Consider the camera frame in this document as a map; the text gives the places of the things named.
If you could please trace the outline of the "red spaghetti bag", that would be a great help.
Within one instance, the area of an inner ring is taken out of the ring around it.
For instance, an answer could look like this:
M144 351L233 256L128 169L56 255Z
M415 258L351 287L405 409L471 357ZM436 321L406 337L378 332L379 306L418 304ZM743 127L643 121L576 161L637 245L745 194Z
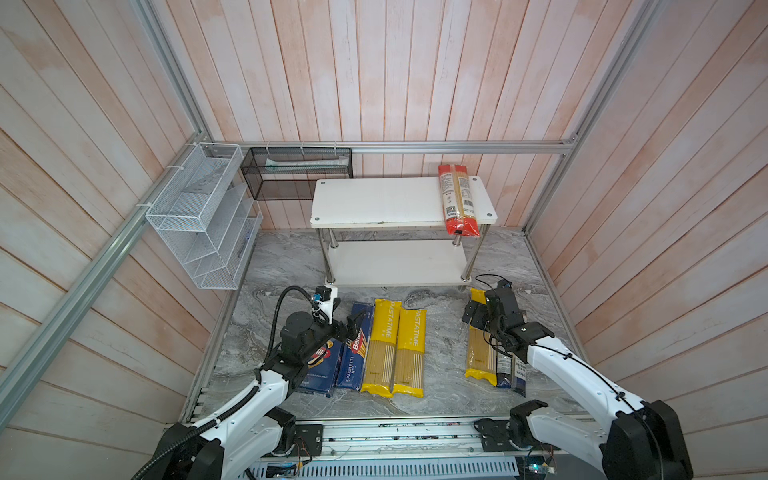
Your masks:
M438 167L442 211L449 235L479 237L479 225L470 190L471 179L463 165L442 164Z

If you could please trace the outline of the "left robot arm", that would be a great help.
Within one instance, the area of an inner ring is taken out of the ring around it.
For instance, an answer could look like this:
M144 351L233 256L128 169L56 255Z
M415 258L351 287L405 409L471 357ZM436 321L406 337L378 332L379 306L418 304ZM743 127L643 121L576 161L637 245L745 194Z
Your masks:
M267 455L298 453L295 417L280 405L306 378L313 358L330 340L358 337L362 316L333 318L338 289L313 294L291 285L278 297L264 362L254 380L224 406L192 423L176 423L159 441L135 479L236 479Z

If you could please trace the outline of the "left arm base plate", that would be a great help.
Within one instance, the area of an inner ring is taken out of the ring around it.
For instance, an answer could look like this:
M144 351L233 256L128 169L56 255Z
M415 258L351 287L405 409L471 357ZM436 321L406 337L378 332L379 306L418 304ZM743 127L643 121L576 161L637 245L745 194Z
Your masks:
M319 423L289 425L283 429L277 447L269 452L267 457L314 458L320 456L323 434L324 426Z

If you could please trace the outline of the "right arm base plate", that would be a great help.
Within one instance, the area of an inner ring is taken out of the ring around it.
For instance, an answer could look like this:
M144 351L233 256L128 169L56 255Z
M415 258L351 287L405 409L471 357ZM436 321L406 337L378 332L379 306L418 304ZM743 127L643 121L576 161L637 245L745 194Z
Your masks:
M548 451L551 447L551 444L535 440L529 429L519 420L481 418L473 423L473 427L480 435L484 452Z

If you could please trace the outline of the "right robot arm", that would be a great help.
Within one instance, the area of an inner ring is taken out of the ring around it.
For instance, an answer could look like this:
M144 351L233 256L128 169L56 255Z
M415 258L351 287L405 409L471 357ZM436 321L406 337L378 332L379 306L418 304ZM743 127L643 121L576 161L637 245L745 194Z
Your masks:
M510 283L474 290L462 316L496 353L553 380L593 418L588 424L546 402L529 400L506 421L474 423L486 452L551 445L590 464L608 479L690 479L693 466L677 413L621 388L574 354L546 326L529 321Z

